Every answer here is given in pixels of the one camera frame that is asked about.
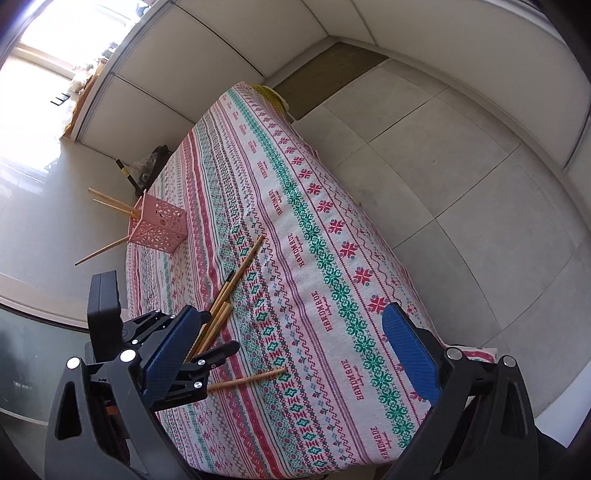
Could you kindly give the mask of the long bamboo chopstick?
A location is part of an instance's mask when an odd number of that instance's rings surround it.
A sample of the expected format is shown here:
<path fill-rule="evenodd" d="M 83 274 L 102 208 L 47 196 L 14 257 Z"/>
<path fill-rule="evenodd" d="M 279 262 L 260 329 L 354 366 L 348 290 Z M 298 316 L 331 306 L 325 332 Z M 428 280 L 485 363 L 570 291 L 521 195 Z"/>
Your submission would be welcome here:
<path fill-rule="evenodd" d="M 245 274 L 245 270 L 249 268 L 250 263 L 254 256 L 256 256 L 257 250 L 263 243 L 263 235 L 260 235 L 259 238 L 256 239 L 252 248 L 247 253 L 245 259 L 242 261 L 242 264 L 239 265 L 238 270 L 235 271 L 235 275 L 233 276 L 232 280 L 229 283 L 228 289 L 225 291 L 222 300 L 223 302 L 221 305 L 228 299 L 231 292 L 235 289 L 235 286 L 238 285 L 238 281 L 242 279 L 243 274 Z"/>

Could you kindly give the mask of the bamboo chopstick sticking sideways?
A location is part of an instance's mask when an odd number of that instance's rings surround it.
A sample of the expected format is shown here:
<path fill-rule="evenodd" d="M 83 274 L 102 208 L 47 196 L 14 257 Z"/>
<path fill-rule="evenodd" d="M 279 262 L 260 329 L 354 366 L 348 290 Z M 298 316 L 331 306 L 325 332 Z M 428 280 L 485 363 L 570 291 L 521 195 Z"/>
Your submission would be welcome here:
<path fill-rule="evenodd" d="M 118 240 L 116 240 L 114 242 L 109 243 L 108 245 L 106 245 L 104 247 L 101 247 L 100 249 L 98 249 L 98 250 L 96 250 L 96 251 L 88 254 L 87 256 L 83 257 L 82 259 L 76 261 L 74 263 L 74 266 L 79 266 L 82 263 L 84 263 L 84 262 L 86 262 L 86 261 L 88 261 L 90 259 L 93 259 L 93 258 L 95 258 L 95 257 L 97 257 L 97 256 L 99 256 L 99 255 L 101 255 L 101 254 L 103 254 L 103 253 L 105 253 L 105 252 L 113 249 L 113 248 L 118 247 L 119 245 L 127 244 L 128 241 L 129 241 L 129 238 L 130 238 L 130 236 L 125 236 L 125 237 L 123 237 L 121 239 L 118 239 Z"/>

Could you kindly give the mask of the pink perforated utensil holder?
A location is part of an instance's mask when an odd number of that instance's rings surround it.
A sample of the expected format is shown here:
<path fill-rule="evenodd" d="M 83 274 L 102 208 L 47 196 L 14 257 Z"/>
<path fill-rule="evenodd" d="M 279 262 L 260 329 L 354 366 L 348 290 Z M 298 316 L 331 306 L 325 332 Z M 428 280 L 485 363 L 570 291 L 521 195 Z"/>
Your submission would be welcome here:
<path fill-rule="evenodd" d="M 187 237 L 186 212 L 173 204 L 144 193 L 134 208 L 138 218 L 131 218 L 128 242 L 172 254 Z"/>

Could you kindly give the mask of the patterned tablecloth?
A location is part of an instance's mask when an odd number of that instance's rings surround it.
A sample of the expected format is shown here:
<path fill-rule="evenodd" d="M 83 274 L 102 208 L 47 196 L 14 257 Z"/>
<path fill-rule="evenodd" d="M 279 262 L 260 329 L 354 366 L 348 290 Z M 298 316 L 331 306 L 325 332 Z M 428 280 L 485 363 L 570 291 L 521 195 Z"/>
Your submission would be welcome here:
<path fill-rule="evenodd" d="M 184 209 L 187 237 L 172 254 L 128 247 L 131 315 L 211 306 L 263 235 L 217 336 L 239 351 L 211 381 L 287 368 L 160 412 L 186 462 L 287 479 L 397 460 L 430 405 L 382 315 L 398 303 L 417 326 L 433 322 L 404 265 L 290 122 L 236 84 L 188 132 L 151 192 Z"/>

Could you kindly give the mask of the yellow cloth on counter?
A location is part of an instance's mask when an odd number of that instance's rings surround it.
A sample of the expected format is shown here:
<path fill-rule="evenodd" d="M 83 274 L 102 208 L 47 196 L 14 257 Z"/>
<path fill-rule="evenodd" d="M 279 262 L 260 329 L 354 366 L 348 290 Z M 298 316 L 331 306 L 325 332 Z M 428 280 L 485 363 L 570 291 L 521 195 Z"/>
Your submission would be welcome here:
<path fill-rule="evenodd" d="M 86 100 L 90 94 L 90 91 L 91 91 L 92 87 L 94 86 L 94 83 L 96 82 L 97 78 L 100 76 L 100 74 L 96 75 L 93 79 L 90 80 L 90 83 L 81 92 L 80 95 L 70 95 L 70 99 L 74 101 L 75 105 L 72 110 L 71 119 L 63 131 L 63 134 L 62 134 L 63 137 L 65 137 L 67 139 L 71 138 L 72 131 L 73 131 L 76 121 L 81 113 L 82 107 L 84 106 L 84 103 L 86 102 Z"/>

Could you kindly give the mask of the yellow chair under table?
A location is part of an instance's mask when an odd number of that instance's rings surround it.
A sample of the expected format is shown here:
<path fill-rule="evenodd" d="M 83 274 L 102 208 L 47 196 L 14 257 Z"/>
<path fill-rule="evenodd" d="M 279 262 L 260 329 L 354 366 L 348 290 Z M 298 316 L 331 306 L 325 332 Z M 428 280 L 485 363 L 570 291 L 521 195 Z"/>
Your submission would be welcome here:
<path fill-rule="evenodd" d="M 253 84 L 252 89 L 259 93 L 260 96 L 263 96 L 273 106 L 274 110 L 282 114 L 287 121 L 290 123 L 294 122 L 294 117 L 290 114 L 290 105 L 287 103 L 287 100 L 283 99 L 273 88 L 266 85 Z"/>

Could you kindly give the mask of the black rack on counter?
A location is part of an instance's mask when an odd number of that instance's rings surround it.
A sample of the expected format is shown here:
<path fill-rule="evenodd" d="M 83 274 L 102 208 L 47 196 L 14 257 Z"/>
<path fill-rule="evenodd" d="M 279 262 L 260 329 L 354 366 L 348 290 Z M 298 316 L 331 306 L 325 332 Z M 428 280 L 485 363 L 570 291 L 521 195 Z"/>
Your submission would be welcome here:
<path fill-rule="evenodd" d="M 56 106 L 63 105 L 66 101 L 70 99 L 70 95 L 67 93 L 60 93 L 56 95 L 53 99 L 50 100 L 50 103 Z"/>

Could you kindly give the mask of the countertop clutter items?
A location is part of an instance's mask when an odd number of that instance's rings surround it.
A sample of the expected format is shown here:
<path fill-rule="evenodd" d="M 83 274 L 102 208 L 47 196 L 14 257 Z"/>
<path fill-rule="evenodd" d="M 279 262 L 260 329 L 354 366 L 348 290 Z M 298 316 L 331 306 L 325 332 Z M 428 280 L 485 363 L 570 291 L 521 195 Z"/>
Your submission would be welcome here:
<path fill-rule="evenodd" d="M 116 43 L 112 43 L 95 60 L 92 60 L 86 66 L 77 67 L 74 70 L 74 77 L 68 87 L 67 93 L 69 95 L 80 95 L 88 86 L 90 80 L 102 72 L 107 62 L 114 55 L 117 47 L 118 45 Z"/>

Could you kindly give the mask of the brown floor mat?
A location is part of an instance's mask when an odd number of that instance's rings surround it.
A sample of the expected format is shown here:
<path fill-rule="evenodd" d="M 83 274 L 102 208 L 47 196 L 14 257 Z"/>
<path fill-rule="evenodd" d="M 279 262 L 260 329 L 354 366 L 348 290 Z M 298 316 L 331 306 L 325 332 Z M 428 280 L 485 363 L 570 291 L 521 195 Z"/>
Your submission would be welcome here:
<path fill-rule="evenodd" d="M 300 120 L 386 59 L 385 55 L 371 50 L 335 43 L 281 81 L 274 90 L 287 100 L 294 119 Z"/>

